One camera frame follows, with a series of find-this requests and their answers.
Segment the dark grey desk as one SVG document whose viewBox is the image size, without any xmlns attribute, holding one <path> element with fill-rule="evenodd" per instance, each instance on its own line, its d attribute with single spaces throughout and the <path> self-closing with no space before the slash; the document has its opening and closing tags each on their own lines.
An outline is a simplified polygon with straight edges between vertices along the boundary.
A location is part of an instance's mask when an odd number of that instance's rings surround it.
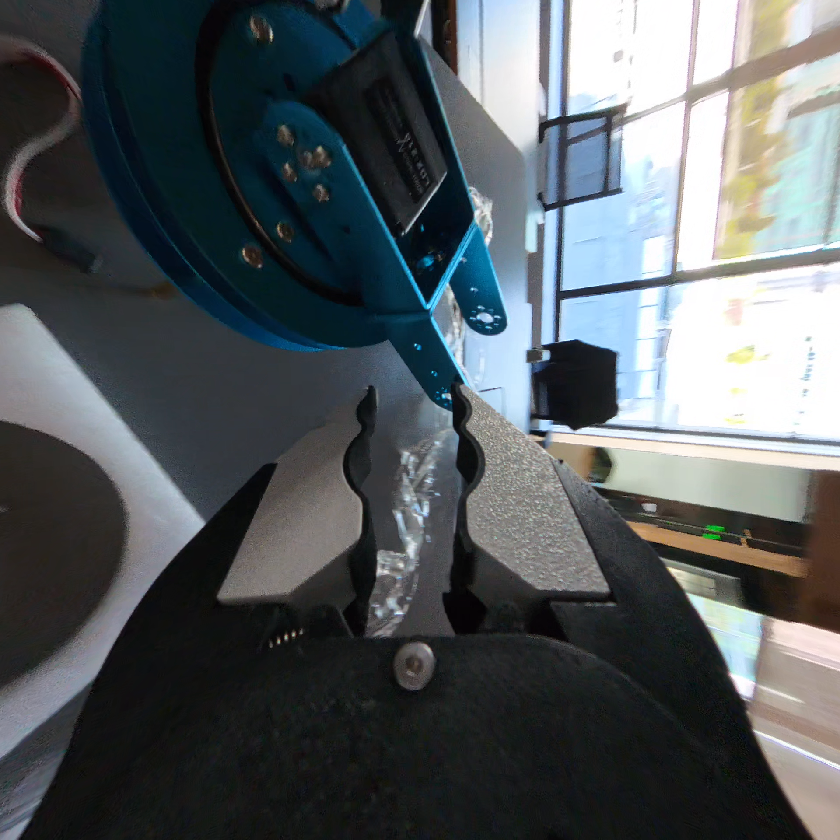
<svg viewBox="0 0 840 840">
<path fill-rule="evenodd" d="M 526 350 L 532 306 L 526 237 L 528 165 L 492 115 L 423 44 L 468 181 L 493 202 L 490 255 L 509 324 L 496 337 L 470 332 L 465 363 L 496 406 L 529 427 Z M 157 459 L 210 518 L 246 480 L 366 385 L 380 396 L 371 498 L 388 500 L 396 448 L 424 437 L 437 411 L 388 344 L 297 353 L 254 342 L 220 324 L 164 277 L 123 223 L 84 132 L 42 156 L 25 182 L 28 212 L 97 252 L 85 275 L 2 218 L 2 304 L 30 308 Z"/>
</svg>

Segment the black metal frame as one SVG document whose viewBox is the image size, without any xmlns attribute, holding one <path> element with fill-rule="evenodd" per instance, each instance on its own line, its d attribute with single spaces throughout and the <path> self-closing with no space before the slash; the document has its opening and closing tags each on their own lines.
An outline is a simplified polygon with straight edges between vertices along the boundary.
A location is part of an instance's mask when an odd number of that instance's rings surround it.
<svg viewBox="0 0 840 840">
<path fill-rule="evenodd" d="M 545 212 L 622 192 L 625 103 L 539 123 L 545 181 L 538 201 Z"/>
</svg>

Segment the crumpled clear plastic wrap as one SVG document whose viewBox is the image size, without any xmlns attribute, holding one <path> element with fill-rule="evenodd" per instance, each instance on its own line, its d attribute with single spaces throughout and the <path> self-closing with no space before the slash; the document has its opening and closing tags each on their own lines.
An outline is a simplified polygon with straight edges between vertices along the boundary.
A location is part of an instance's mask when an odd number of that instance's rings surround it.
<svg viewBox="0 0 840 840">
<path fill-rule="evenodd" d="M 368 637 L 393 637 L 407 616 L 433 625 L 439 590 L 448 582 L 452 531 L 461 478 L 455 466 L 458 437 L 451 414 L 438 406 L 417 409 L 394 434 L 399 464 L 393 478 L 392 515 L 399 549 L 379 549 Z"/>
</svg>

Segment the black box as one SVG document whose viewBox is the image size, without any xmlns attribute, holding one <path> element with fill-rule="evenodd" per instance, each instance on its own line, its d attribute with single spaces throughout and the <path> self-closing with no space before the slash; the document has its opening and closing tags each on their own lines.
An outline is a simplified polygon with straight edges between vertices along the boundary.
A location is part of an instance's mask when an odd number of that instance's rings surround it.
<svg viewBox="0 0 840 840">
<path fill-rule="evenodd" d="M 613 420 L 620 411 L 618 360 L 614 350 L 577 339 L 531 349 L 532 420 L 573 431 Z"/>
</svg>

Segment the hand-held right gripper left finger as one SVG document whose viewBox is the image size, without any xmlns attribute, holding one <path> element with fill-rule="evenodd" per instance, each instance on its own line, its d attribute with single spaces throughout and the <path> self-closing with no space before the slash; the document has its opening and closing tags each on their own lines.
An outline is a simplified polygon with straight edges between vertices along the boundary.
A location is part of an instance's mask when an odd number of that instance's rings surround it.
<svg viewBox="0 0 840 840">
<path fill-rule="evenodd" d="M 365 634 L 377 550 L 363 485 L 377 408 L 371 385 L 275 460 L 221 604 L 279 605 L 300 618 L 330 607 L 353 635 Z"/>
</svg>

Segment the white foam frame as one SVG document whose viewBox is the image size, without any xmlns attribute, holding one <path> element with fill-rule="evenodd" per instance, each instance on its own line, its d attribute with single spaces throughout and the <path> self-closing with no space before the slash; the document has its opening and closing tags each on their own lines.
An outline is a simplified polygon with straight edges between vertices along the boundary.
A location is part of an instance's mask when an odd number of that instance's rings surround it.
<svg viewBox="0 0 840 840">
<path fill-rule="evenodd" d="M 92 682 L 204 521 L 30 309 L 1 321 L 5 755 Z"/>
</svg>

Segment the large window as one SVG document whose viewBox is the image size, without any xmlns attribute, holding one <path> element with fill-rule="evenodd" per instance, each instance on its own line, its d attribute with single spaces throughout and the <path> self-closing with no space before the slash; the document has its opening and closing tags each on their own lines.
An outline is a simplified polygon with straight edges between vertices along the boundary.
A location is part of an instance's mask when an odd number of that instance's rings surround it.
<svg viewBox="0 0 840 840">
<path fill-rule="evenodd" d="M 596 428 L 838 446 L 839 4 L 563 2 L 560 116 L 625 103 L 620 194 L 560 210 Z"/>
</svg>

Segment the blue toy robot arm base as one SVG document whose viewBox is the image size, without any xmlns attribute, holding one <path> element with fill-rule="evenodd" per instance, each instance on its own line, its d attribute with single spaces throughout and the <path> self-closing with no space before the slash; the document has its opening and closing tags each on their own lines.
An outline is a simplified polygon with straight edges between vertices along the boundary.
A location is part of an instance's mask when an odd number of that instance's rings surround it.
<svg viewBox="0 0 840 840">
<path fill-rule="evenodd" d="M 88 136 L 154 263 L 287 350 L 389 342 L 450 410 L 467 375 L 434 320 L 508 314 L 417 29 L 422 2 L 100 2 Z"/>
</svg>

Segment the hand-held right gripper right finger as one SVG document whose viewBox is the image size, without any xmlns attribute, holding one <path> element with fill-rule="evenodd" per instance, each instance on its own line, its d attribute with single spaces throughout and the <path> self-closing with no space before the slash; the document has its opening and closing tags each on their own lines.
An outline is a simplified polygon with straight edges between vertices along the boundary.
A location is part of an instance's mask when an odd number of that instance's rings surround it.
<svg viewBox="0 0 840 840">
<path fill-rule="evenodd" d="M 611 604 L 558 462 L 466 385 L 451 396 L 460 495 L 443 603 L 455 633 L 526 632 L 554 603 Z"/>
</svg>

